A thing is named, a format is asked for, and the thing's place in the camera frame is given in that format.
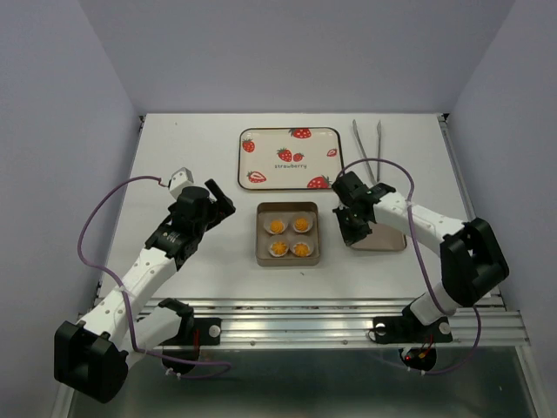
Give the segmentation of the gold tin lid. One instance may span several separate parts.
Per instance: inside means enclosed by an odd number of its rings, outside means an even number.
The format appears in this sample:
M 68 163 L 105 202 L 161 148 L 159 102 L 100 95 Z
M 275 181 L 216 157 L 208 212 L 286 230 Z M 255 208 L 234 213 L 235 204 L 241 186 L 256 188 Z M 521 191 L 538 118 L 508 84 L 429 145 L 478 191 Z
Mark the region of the gold tin lid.
M 400 252 L 406 249 L 405 234 L 386 225 L 369 222 L 371 233 L 350 247 L 358 251 Z

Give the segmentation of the orange swirl cookie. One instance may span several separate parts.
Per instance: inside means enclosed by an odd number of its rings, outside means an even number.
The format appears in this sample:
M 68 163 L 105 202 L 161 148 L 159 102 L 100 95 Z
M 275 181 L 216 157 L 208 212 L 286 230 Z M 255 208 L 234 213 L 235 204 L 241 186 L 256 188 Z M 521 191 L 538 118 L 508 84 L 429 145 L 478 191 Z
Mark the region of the orange swirl cookie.
M 270 252 L 276 257 L 284 256 L 288 252 L 288 245 L 284 241 L 276 241 L 272 243 Z
M 312 227 L 312 222 L 305 217 L 296 218 L 293 222 L 293 228 L 298 233 L 306 233 Z
M 272 234 L 281 234 L 285 230 L 285 224 L 280 219 L 275 219 L 269 224 L 269 231 Z
M 297 243 L 294 247 L 294 253 L 297 257 L 305 258 L 311 255 L 312 249 L 303 242 Z

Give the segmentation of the gold square tin box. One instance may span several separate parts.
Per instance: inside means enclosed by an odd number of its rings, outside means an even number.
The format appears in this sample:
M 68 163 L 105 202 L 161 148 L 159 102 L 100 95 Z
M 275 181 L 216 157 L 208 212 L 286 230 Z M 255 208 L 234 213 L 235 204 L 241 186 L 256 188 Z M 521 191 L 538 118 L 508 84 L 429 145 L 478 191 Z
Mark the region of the gold square tin box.
M 295 233 L 291 227 L 291 218 L 294 214 L 308 212 L 312 215 L 313 226 L 312 230 L 308 233 Z M 288 227 L 286 231 L 280 235 L 270 235 L 263 227 L 264 216 L 267 213 L 278 213 L 288 219 Z M 267 250 L 267 243 L 270 237 L 280 236 L 288 240 L 289 245 L 291 240 L 296 236 L 307 237 L 311 239 L 314 244 L 314 252 L 309 258 L 297 258 L 290 251 L 282 258 L 273 258 Z M 314 202 L 264 202 L 258 205 L 256 215 L 256 260 L 260 266 L 263 267 L 282 267 L 282 266 L 295 266 L 306 267 L 316 266 L 320 261 L 321 248 L 320 248 L 320 230 L 319 230 L 319 209 Z

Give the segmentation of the metal food tongs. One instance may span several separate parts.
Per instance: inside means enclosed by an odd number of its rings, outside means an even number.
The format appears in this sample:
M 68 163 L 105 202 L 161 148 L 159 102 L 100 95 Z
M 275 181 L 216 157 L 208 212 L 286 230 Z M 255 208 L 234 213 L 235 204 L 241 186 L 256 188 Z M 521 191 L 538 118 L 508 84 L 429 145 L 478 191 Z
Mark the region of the metal food tongs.
M 358 122 L 355 119 L 352 121 L 352 134 L 356 140 L 361 157 L 366 159 L 364 164 L 367 175 L 372 183 L 376 184 L 379 180 L 381 180 L 381 163 L 375 160 L 371 161 L 370 158 L 381 158 L 382 155 L 381 120 L 379 120 L 376 124 L 373 139 L 362 138 Z

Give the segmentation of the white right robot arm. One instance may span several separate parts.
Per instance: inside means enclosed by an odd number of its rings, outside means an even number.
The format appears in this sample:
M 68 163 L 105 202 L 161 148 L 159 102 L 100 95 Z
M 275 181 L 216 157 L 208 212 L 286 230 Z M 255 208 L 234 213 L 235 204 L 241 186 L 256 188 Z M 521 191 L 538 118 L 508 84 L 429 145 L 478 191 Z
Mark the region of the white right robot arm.
M 489 223 L 448 218 L 414 205 L 393 187 L 365 185 L 354 172 L 332 183 L 340 205 L 334 209 L 347 246 L 356 244 L 381 224 L 405 234 L 416 248 L 424 246 L 440 259 L 441 279 L 397 316 L 376 316 L 369 332 L 373 342 L 450 342 L 448 319 L 462 307 L 473 307 L 509 273 L 509 266 Z

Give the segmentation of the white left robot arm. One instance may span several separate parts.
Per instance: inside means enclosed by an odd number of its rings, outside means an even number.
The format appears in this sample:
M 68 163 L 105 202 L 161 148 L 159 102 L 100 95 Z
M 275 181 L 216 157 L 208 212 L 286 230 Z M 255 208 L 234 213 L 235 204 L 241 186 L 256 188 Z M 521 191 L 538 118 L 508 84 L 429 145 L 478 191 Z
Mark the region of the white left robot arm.
M 146 318 L 138 318 L 153 294 L 198 250 L 205 234 L 235 212 L 232 200 L 212 179 L 202 186 L 172 179 L 168 187 L 174 201 L 124 276 L 78 255 L 86 266 L 110 276 L 115 286 L 79 320 L 58 327 L 54 377 L 101 403 L 117 395 L 143 358 L 158 358 L 168 373 L 190 379 L 192 370 L 203 364 L 202 345 L 219 343 L 210 329 L 220 321 L 196 321 L 193 307 L 177 299 L 164 299 Z

